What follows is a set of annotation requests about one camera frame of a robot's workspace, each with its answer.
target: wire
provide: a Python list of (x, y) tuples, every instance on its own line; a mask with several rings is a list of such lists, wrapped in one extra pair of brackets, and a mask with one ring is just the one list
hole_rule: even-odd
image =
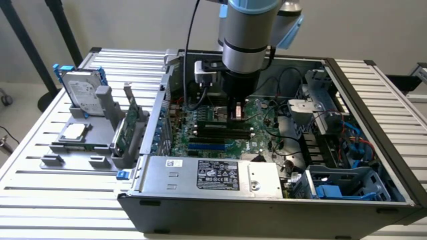
[(267, 129), (267, 126), (266, 126), (266, 118), (267, 118), (270, 112), (272, 111), (272, 109), (280, 108), (280, 107), (283, 107), (284, 105), (287, 105), (287, 103), (286, 103), (286, 104), (282, 104), (282, 105), (279, 105), (279, 106), (275, 106), (275, 107), (272, 107), (272, 108), (268, 109), (268, 111), (267, 111), (267, 113), (266, 113), (266, 115), (264, 115), (263, 121), (262, 121), (262, 122), (264, 123), (264, 130), (266, 130), (266, 132), (267, 132), (271, 136), (274, 136), (274, 137), (276, 137), (276, 138), (292, 139), (295, 142), (300, 143), (300, 141), (299, 141), (295, 137), (282, 136), (282, 135), (278, 135), (278, 134), (271, 133), (271, 132), (268, 131), (268, 129)]
[(279, 106), (279, 103), (278, 103), (274, 99), (271, 99), (271, 100), (268, 101), (268, 103), (271, 103), (271, 102), (274, 102), (275, 105)]
[(296, 67), (292, 67), (292, 66), (287, 67), (286, 69), (283, 69), (283, 71), (282, 71), (282, 73), (280, 73), (280, 75), (279, 75), (278, 88), (276, 88), (276, 94), (278, 94), (278, 95), (282, 93), (282, 90), (280, 90), (282, 76), (283, 76), (283, 74), (284, 74), (288, 70), (294, 70), (294, 71), (298, 72), (298, 74), (299, 74), (299, 85), (303, 86), (303, 84), (304, 84), (304, 80), (303, 80), (304, 76), (303, 76), (300, 70), (299, 70)]
[(202, 102), (207, 96), (208, 93), (208, 88), (204, 87), (203, 89), (203, 95), (199, 99), (199, 102), (190, 107), (188, 106), (188, 99), (187, 99), (187, 53), (188, 53), (188, 44), (190, 44), (190, 36), (192, 34), (192, 28), (194, 28), (194, 21), (195, 21), (195, 16), (196, 16), (196, 11), (198, 11), (198, 7), (199, 7), (199, 3), (200, 0), (196, 0), (195, 2), (195, 6), (194, 6), (194, 11), (192, 11), (192, 16), (191, 16), (191, 23), (190, 23), (190, 28), (188, 28), (188, 35), (187, 35), (187, 43), (186, 43), (186, 49), (184, 49), (184, 59), (183, 59), (183, 88), (184, 88), (184, 107), (187, 108), (188, 111), (194, 111), (199, 108), (199, 106), (202, 105)]
[(207, 95), (208, 95), (208, 87), (206, 86), (206, 87), (203, 88), (203, 94), (202, 94), (202, 97), (200, 97), (200, 99), (199, 99), (199, 102), (198, 102), (192, 107), (187, 106), (187, 110), (188, 110), (188, 111), (192, 112), (192, 111), (195, 111), (195, 110), (200, 107), (202, 102), (203, 102), (203, 100), (206, 99)]
[[(350, 137), (350, 140), (355, 142), (356, 138), (352, 136), (352, 137)], [(367, 144), (368, 147), (371, 148), (371, 150), (372, 150), (371, 159), (374, 159), (374, 157), (375, 157), (375, 147), (374, 147), (372, 143), (370, 141), (367, 141), (367, 140), (363, 140), (363, 139), (359, 139), (359, 142)]]
[(276, 148), (278, 148), (279, 144), (276, 144), (276, 145), (274, 146), (274, 148), (272, 148), (272, 152), (274, 152), (276, 155), (279, 155), (279, 156), (282, 156), (282, 157), (287, 157), (287, 156), (291, 156), (291, 155), (303, 153), (302, 151), (296, 151), (296, 152), (292, 152), (292, 153), (290, 153), (290, 154), (280, 154), (280, 153), (278, 153), (278, 151), (276, 151)]
[(274, 59), (275, 59), (275, 55), (276, 55), (276, 47), (275, 46), (270, 46), (268, 63), (267, 63), (267, 66), (262, 69), (262, 71), (267, 70), (270, 68), (270, 66), (272, 65), (272, 62), (274, 62)]
[(180, 104), (180, 101), (183, 100), (183, 97), (180, 97), (178, 100), (171, 101), (172, 103)]
[(251, 120), (252, 118), (255, 118), (258, 115), (260, 115), (262, 113), (259, 112), (259, 113), (256, 113), (256, 114), (254, 114), (252, 116), (250, 116), (247, 119), (244, 119), (244, 121), (248, 121), (248, 120)]
[(343, 113), (340, 112), (340, 111), (338, 111), (338, 110), (335, 110), (335, 109), (327, 109), (327, 110), (324, 110), (322, 113), (319, 113), (318, 114), (318, 116), (315, 116), (314, 117), (314, 119), (311, 120), (311, 123), (308, 124), (308, 126), (311, 126), (314, 123), (315, 123), (315, 120), (316, 120), (316, 118), (319, 118), (323, 114), (326, 114), (326, 113), (338, 113), (339, 115), (340, 115), (340, 120), (342, 120), (342, 134), (344, 133), (344, 131), (346, 131), (346, 127), (344, 127), (344, 124), (346, 124), (346, 122), (344, 122), (344, 115), (343, 115)]
[(7, 128), (4, 126), (0, 126), (0, 129), (3, 129), (7, 132), (7, 134), (9, 135), (9, 137), (17, 142), (17, 144), (20, 144), (20, 141), (17, 141), (17, 139), (12, 136), (12, 134), (9, 133)]
[(275, 80), (275, 81), (279, 83), (279, 80), (278, 80), (278, 78), (276, 78), (275, 76), (268, 77), (268, 78), (266, 79), (266, 81), (262, 83), (262, 85), (255, 89), (254, 93), (256, 93), (256, 92), (264, 87), (264, 85), (267, 84), (267, 82), (268, 82), (270, 80)]

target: black stand pole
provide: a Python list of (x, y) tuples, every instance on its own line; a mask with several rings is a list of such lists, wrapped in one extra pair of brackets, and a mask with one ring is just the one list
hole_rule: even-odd
[(32, 65), (40, 75), (43, 83), (47, 87), (48, 93), (43, 95), (39, 99), (37, 107), (41, 112), (48, 108), (55, 96), (59, 94), (59, 90), (55, 86), (55, 82), (52, 81), (48, 69), (43, 63), (41, 57), (39, 55), (36, 46), (33, 44), (32, 39), (29, 38), (28, 32), (23, 25), (21, 19), (15, 11), (11, 0), (0, 0), (0, 8), (7, 18), (8, 23), (13, 29), (13, 32), (17, 36), (20, 44), (25, 49), (28, 57), (31, 59)]
[(75, 35), (65, 17), (63, 2), (61, 0), (44, 0), (44, 2), (48, 8), (51, 9), (61, 37), (64, 38), (67, 44), (73, 64), (76, 67), (79, 67), (80, 63), (83, 62), (83, 58), (79, 51)]

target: motherboard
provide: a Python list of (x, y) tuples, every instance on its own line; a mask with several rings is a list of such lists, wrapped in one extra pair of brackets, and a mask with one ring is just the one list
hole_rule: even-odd
[(196, 111), (187, 111), (176, 103), (170, 110), (171, 156), (251, 161), (263, 155), (266, 159), (278, 158), (272, 162), (280, 163), (272, 154), (279, 139), (266, 132), (267, 128), (279, 134), (278, 116), (270, 111), (278, 106), (276, 101), (250, 98), (244, 105), (244, 120), (238, 123), (227, 122), (226, 106), (203, 105)]

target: warning label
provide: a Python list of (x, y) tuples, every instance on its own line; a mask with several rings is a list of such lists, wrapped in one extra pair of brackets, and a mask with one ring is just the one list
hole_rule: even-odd
[(235, 161), (199, 160), (199, 189), (239, 191), (239, 165)]

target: black plastic bracket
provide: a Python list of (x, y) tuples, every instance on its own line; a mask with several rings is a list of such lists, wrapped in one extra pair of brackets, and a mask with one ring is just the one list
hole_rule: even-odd
[(224, 63), (223, 63), (223, 60), (220, 58), (219, 59), (203, 59), (202, 60), (202, 69), (207, 73), (224, 72), (228, 70)]
[(88, 52), (89, 53), (99, 53), (101, 50), (103, 50), (101, 47), (93, 46)]
[(363, 62), (364, 62), (366, 65), (368, 65), (368, 66), (376, 66), (376, 63), (374, 62), (374, 60), (363, 60)]
[(418, 65), (419, 65), (423, 69), (427, 69), (427, 62), (418, 62)]

